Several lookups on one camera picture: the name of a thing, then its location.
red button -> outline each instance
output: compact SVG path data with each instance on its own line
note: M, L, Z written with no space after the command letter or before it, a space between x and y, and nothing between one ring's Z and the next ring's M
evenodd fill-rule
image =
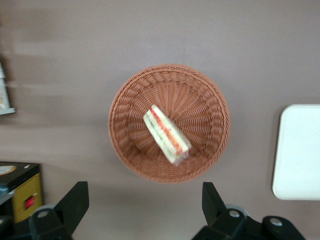
M24 201L24 207L25 209L28 209L30 208L32 205L35 204L35 197L34 196L31 196L29 197L27 200Z

bread slice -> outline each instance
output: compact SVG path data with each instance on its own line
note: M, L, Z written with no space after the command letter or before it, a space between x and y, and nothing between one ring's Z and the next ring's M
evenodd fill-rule
M190 141L156 105L151 106L143 120L155 142L172 164L178 165L188 157Z

brown woven basket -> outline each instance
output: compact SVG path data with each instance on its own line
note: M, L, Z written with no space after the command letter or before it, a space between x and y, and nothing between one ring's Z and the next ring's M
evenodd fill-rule
M190 140L189 157L172 165L148 131L143 115L157 105ZM133 172L160 183L194 179L223 153L230 115L219 88L188 66L151 66L131 77L116 94L109 114L113 147Z

white tray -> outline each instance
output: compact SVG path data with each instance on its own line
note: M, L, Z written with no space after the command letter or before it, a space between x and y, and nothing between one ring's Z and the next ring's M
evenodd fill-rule
M283 111L272 189L282 200L320 200L320 104Z

yellow label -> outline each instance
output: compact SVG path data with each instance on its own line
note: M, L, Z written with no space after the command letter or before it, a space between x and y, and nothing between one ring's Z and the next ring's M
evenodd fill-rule
M30 198L34 198L34 203L31 206L26 206L26 201ZM37 208L43 205L40 173L37 173L14 190L12 203L15 223L27 219Z

